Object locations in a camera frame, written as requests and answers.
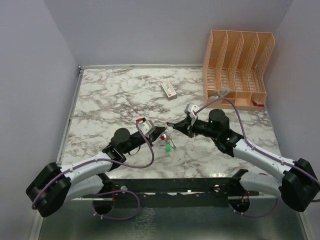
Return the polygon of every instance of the green bottle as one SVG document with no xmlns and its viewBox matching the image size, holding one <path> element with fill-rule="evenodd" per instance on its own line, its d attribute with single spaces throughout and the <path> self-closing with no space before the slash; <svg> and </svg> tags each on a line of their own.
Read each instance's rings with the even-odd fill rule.
<svg viewBox="0 0 320 240">
<path fill-rule="evenodd" d="M 165 152 L 168 153 L 171 151 L 171 146 L 170 146 L 170 143 L 166 143 L 165 144 Z"/>
</svg>

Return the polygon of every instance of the orange desk organizer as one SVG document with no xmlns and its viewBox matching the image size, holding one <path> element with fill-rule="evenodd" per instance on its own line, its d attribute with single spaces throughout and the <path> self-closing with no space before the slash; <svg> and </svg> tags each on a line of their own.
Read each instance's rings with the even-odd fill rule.
<svg viewBox="0 0 320 240">
<path fill-rule="evenodd" d="M 275 47 L 270 32 L 211 30 L 202 66 L 204 103 L 225 86 L 231 88 L 226 98 L 239 110 L 262 110 L 253 101 L 266 103 L 263 76 Z M 233 109 L 225 100 L 209 106 Z"/>
</svg>

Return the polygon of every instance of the white box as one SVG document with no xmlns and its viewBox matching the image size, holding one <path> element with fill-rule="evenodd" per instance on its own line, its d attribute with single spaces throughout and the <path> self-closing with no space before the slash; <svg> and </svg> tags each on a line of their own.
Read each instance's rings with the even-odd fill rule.
<svg viewBox="0 0 320 240">
<path fill-rule="evenodd" d="M 169 81 L 161 83 L 161 88 L 169 101 L 177 98 L 177 93 Z"/>
</svg>

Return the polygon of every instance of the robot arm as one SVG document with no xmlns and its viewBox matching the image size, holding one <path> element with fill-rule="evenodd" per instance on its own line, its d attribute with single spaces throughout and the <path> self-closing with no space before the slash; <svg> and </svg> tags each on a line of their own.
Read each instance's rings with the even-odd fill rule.
<svg viewBox="0 0 320 240">
<path fill-rule="evenodd" d="M 97 155 L 76 164 L 57 166 L 49 163 L 26 189 L 26 194 L 34 208 L 42 217 L 56 212 L 65 201 L 89 194 L 105 191 L 108 177 L 104 173 L 112 171 L 124 162 L 124 154 L 147 142 L 150 147 L 165 130 L 165 127 L 154 126 L 152 121 L 140 118 L 136 121 L 139 131 L 130 134 L 126 128 L 120 128 L 111 138 L 110 144 Z"/>
<path fill-rule="evenodd" d="M 299 171 L 301 169 L 316 178 L 308 161 L 302 158 L 294 161 L 254 145 L 230 129 L 230 120 L 221 109 L 211 110 L 208 122 L 199 120 L 196 114 L 199 109 L 197 105 L 189 103 L 184 111 L 186 118 L 175 124 L 167 122 L 167 125 L 189 138 L 195 135 L 211 138 L 222 153 L 245 160 L 272 176 L 246 172 L 239 179 L 245 190 L 281 196 L 289 207 L 299 212 L 307 208 L 320 190 L 314 181 Z"/>
</svg>

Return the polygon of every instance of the screw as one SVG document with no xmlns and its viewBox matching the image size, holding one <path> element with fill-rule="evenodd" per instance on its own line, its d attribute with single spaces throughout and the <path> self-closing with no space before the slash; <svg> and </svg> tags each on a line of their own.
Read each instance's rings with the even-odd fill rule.
<svg viewBox="0 0 320 240">
<path fill-rule="evenodd" d="M 120 189 L 121 189 L 121 190 L 125 190 L 125 191 L 128 190 L 128 188 L 127 188 L 126 186 L 122 186 L 122 187 L 120 187 Z"/>
</svg>

